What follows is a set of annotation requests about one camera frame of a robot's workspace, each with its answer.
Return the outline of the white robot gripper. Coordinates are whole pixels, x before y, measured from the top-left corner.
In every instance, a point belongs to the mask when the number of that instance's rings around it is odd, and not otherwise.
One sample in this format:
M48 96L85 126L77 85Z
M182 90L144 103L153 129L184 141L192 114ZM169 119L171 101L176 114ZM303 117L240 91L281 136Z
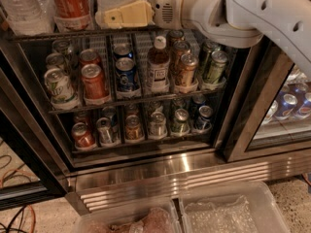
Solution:
M104 29L136 28L148 26L154 17L160 28L181 29L182 3L183 0L125 0L111 9L98 11L95 21Z

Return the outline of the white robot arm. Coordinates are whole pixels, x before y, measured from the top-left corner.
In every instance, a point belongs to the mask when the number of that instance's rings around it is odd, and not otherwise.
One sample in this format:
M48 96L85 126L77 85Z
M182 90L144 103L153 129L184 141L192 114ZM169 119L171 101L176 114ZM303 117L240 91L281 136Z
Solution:
M195 29L234 48L256 45L265 36L307 76L311 75L310 0L115 0L98 5L102 28Z

